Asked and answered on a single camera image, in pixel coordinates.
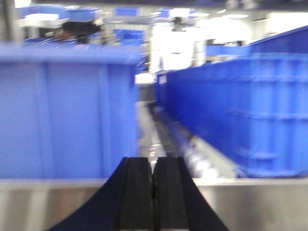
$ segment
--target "person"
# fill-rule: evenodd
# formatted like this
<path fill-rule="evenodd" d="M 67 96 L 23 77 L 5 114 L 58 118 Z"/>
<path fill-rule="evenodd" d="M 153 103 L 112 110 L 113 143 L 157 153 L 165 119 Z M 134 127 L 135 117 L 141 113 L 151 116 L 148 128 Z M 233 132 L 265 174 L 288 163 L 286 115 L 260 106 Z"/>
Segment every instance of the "person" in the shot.
<path fill-rule="evenodd" d="M 182 18 L 181 17 L 175 17 L 175 19 L 173 20 L 174 23 L 174 28 L 172 29 L 172 31 L 174 32 L 184 32 L 184 26 L 185 24 L 182 23 Z"/>

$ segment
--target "white wall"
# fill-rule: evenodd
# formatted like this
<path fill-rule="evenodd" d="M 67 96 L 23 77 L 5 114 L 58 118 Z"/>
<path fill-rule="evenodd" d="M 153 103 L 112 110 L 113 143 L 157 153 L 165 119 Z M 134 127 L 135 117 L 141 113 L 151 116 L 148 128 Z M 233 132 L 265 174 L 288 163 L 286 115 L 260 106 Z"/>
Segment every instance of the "white wall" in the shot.
<path fill-rule="evenodd" d="M 252 39 L 252 31 L 248 20 L 215 17 L 208 20 L 208 39 L 216 39 L 217 43 L 247 41 Z"/>
<path fill-rule="evenodd" d="M 308 13 L 271 12 L 267 15 L 267 32 L 282 33 L 308 25 Z"/>

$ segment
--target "ceiling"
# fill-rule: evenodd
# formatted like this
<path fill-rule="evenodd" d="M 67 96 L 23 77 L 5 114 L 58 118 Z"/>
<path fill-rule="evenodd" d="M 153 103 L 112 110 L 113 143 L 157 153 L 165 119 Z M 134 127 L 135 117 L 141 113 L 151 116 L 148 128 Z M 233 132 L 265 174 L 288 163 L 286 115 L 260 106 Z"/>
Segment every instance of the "ceiling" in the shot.
<path fill-rule="evenodd" d="M 308 0 L 35 0 L 36 3 L 111 3 L 235 10 L 308 11 Z"/>

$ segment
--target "blue plastic crate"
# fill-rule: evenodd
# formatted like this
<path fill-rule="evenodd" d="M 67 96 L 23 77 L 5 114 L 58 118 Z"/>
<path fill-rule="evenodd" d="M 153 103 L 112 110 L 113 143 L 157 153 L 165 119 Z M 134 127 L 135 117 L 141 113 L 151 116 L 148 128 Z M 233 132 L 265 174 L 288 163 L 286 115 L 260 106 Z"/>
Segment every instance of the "blue plastic crate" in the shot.
<path fill-rule="evenodd" d="M 303 26 L 250 44 L 251 53 L 308 53 L 308 26 Z"/>
<path fill-rule="evenodd" d="M 207 56 L 234 56 L 246 57 L 249 55 L 249 46 L 222 46 L 222 45 L 209 45 L 206 46 Z"/>
<path fill-rule="evenodd" d="M 158 103 L 249 177 L 308 175 L 308 55 L 256 54 L 159 77 Z"/>
<path fill-rule="evenodd" d="M 141 9 L 140 7 L 116 7 L 115 15 L 116 16 L 140 16 Z"/>
<path fill-rule="evenodd" d="M 117 31 L 121 45 L 123 46 L 141 46 L 144 43 L 144 30 L 119 30 Z"/>
<path fill-rule="evenodd" d="M 170 18 L 170 11 L 172 9 L 167 9 L 167 8 L 162 8 L 160 9 L 158 12 L 161 12 L 158 17 L 162 17 L 162 18 Z"/>
<path fill-rule="evenodd" d="M 52 13 L 58 14 L 59 19 L 64 19 L 69 17 L 67 7 L 62 5 L 51 5 L 51 4 L 35 4 L 27 7 L 17 8 L 19 18 L 25 18 L 26 15 L 34 13 Z"/>
<path fill-rule="evenodd" d="M 98 8 L 77 8 L 68 9 L 70 21 L 73 22 L 88 22 L 98 18 Z"/>
<path fill-rule="evenodd" d="M 0 178 L 106 178 L 137 155 L 140 48 L 0 44 Z"/>
<path fill-rule="evenodd" d="M 45 42 L 51 41 L 51 38 L 28 38 L 26 40 L 23 40 L 23 42 L 28 42 L 28 43 L 36 43 L 36 44 L 41 44 Z"/>

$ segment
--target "blue storage bin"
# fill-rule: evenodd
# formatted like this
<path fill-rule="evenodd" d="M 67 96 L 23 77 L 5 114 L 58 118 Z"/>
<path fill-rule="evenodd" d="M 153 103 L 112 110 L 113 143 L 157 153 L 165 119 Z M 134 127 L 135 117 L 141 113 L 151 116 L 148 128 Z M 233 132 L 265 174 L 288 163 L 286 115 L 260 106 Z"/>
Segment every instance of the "blue storage bin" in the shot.
<path fill-rule="evenodd" d="M 140 16 L 141 9 L 140 7 L 116 7 L 115 15 L 116 16 Z"/>
<path fill-rule="evenodd" d="M 207 56 L 234 56 L 246 57 L 249 55 L 248 46 L 222 46 L 222 45 L 208 45 L 206 46 Z"/>
<path fill-rule="evenodd" d="M 308 26 L 303 26 L 250 44 L 251 53 L 308 53 Z"/>
<path fill-rule="evenodd" d="M 144 42 L 144 30 L 119 30 L 121 45 L 123 46 L 141 46 Z"/>
<path fill-rule="evenodd" d="M 45 42 L 51 41 L 51 38 L 28 38 L 26 40 L 23 40 L 23 42 L 28 42 L 28 43 L 36 43 L 36 44 L 41 44 Z"/>
<path fill-rule="evenodd" d="M 0 44 L 0 178 L 106 178 L 137 155 L 140 48 Z"/>
<path fill-rule="evenodd" d="M 70 21 L 73 22 L 88 22 L 98 18 L 98 8 L 78 8 L 68 9 Z"/>
<path fill-rule="evenodd" d="M 255 54 L 159 76 L 158 103 L 247 176 L 303 177 L 307 72 L 306 54 Z"/>
<path fill-rule="evenodd" d="M 159 10 L 159 12 L 161 12 L 161 14 L 158 15 L 158 17 L 162 17 L 162 18 L 170 18 L 170 11 L 172 9 L 167 9 L 167 8 L 162 8 Z"/>
<path fill-rule="evenodd" d="M 34 6 L 26 6 L 26 7 L 21 7 L 21 8 L 16 8 L 18 18 L 23 19 L 25 18 L 26 15 L 33 14 L 34 11 Z"/>
<path fill-rule="evenodd" d="M 69 13 L 67 11 L 67 7 L 62 5 L 50 5 L 50 4 L 42 4 L 42 5 L 31 5 L 27 7 L 17 8 L 19 18 L 25 18 L 26 15 L 34 14 L 34 13 L 50 13 L 50 14 L 58 14 L 59 19 L 64 19 L 69 17 Z"/>

